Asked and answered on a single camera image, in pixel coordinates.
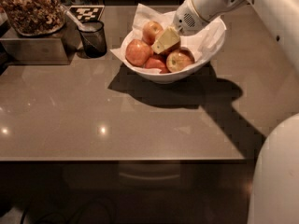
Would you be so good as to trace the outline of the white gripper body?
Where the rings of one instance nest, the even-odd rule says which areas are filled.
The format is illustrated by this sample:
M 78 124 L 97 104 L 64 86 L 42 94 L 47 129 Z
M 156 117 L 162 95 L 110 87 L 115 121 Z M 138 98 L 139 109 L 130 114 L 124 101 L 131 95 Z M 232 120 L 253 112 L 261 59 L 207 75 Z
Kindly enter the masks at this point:
M 199 15 L 192 0 L 185 0 L 177 9 L 172 24 L 180 35 L 190 36 L 203 30 L 208 21 Z

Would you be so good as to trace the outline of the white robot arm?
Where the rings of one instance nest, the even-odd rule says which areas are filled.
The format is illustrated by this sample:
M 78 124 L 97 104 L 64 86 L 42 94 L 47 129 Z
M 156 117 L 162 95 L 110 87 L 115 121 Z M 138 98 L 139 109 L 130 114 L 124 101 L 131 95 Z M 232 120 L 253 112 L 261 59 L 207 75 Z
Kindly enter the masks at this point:
M 153 50 L 160 54 L 181 35 L 194 35 L 221 14 L 252 5 L 299 70 L 299 0 L 185 0 Z M 299 224 L 299 115 L 281 122 L 265 140 L 255 165 L 248 224 Z

